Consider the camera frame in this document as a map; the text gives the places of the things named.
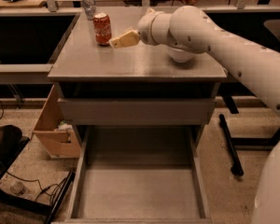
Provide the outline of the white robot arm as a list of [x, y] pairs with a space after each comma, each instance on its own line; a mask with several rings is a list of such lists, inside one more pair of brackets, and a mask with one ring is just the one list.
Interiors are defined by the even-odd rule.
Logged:
[[[149, 8], [135, 30], [110, 40], [114, 48], [165, 45], [173, 59], [207, 53], [280, 117], [280, 53], [229, 33], [201, 9], [180, 7], [172, 13]], [[267, 158], [260, 179], [251, 224], [280, 224], [280, 140]]]

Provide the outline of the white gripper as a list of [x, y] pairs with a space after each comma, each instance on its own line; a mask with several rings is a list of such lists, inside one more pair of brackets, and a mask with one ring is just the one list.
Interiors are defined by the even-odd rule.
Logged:
[[141, 40], [147, 45], [170, 46], [173, 38], [170, 34], [171, 14], [147, 8], [145, 15], [137, 23], [137, 31], [129, 30], [126, 33], [111, 38], [109, 44], [114, 49], [135, 46]]

